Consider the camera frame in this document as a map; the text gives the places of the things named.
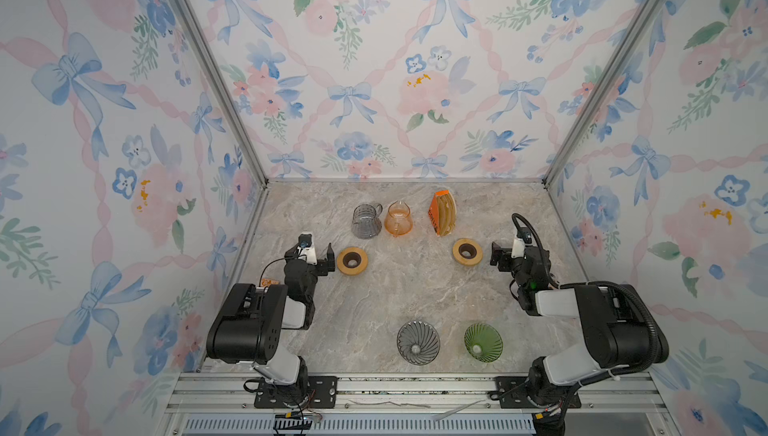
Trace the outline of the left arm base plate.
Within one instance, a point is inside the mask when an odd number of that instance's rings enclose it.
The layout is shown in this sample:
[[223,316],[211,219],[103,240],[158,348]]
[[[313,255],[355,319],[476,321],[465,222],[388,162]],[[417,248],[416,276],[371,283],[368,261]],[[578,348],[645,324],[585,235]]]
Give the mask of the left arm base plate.
[[300,376],[292,385],[277,385],[258,378],[247,380],[244,389],[253,394],[256,409],[333,409],[338,382],[335,376]]

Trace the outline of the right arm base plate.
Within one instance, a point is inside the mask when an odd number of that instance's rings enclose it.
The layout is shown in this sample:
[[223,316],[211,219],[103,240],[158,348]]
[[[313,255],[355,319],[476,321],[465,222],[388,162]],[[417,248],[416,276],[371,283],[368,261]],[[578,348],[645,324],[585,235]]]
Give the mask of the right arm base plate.
[[527,376],[498,376],[495,389],[487,393],[502,409],[540,409],[554,411],[565,401],[569,386],[543,381],[531,382]]

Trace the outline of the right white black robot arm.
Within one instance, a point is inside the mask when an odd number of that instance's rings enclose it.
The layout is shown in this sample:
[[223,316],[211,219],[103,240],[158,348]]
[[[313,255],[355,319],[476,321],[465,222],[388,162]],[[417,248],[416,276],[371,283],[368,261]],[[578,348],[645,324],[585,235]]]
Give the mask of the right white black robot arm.
[[531,363],[523,381],[490,395],[506,407],[542,409],[573,404],[579,388],[644,372],[669,357],[669,344],[637,291],[612,282],[551,284],[549,253],[517,241],[491,246],[490,264],[512,276],[520,308],[532,317],[570,318],[582,339],[571,347]]

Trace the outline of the green glass dripper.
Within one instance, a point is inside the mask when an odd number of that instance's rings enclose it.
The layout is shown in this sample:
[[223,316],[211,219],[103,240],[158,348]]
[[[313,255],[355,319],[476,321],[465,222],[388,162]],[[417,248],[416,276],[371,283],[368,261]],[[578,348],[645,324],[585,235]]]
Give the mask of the green glass dripper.
[[464,345],[470,356],[483,363],[498,360],[504,348],[500,333],[486,323],[470,325],[464,333]]

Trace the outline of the orange coffee filter packet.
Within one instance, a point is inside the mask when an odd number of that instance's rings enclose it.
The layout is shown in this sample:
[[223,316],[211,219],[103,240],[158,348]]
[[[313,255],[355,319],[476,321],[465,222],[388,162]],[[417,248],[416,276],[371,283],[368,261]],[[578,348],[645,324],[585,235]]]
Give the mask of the orange coffee filter packet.
[[457,208],[455,199],[449,190],[441,190],[433,195],[428,216],[435,233],[444,237],[455,228]]

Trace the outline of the orange glass carafe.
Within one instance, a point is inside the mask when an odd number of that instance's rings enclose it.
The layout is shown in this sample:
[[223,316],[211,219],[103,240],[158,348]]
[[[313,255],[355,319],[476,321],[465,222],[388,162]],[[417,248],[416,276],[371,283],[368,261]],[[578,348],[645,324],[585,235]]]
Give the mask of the orange glass carafe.
[[393,237],[410,233],[413,228],[410,207],[403,201],[393,202],[387,209],[384,226]]

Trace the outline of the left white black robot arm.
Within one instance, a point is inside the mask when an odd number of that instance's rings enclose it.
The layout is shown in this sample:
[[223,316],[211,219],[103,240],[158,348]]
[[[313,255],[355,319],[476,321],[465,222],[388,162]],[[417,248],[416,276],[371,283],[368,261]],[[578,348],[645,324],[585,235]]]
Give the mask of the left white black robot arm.
[[301,235],[281,259],[281,283],[234,285],[207,335],[208,357],[227,364],[249,362],[259,374],[256,407],[302,408],[313,395],[305,360],[280,343],[283,331],[310,328],[318,280],[336,268],[332,247],[318,258],[310,238]]

